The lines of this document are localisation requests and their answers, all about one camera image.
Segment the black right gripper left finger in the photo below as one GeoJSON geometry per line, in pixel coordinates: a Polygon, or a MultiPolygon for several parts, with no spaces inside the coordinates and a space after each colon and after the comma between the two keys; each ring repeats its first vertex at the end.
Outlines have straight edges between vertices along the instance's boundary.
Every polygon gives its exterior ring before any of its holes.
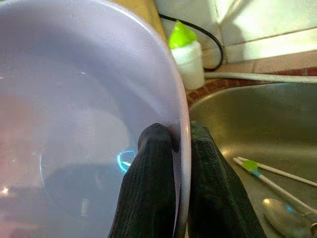
{"type": "Polygon", "coordinates": [[[138,139],[138,153],[123,177],[110,238],[171,238],[176,195],[173,142],[154,123],[138,139]]]}

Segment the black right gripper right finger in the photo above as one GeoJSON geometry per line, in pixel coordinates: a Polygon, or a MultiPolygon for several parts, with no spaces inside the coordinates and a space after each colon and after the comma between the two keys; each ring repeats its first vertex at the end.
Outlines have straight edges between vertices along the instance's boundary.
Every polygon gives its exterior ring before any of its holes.
{"type": "Polygon", "coordinates": [[[240,178],[223,157],[209,130],[191,129],[191,238],[264,238],[265,232],[240,178]]]}

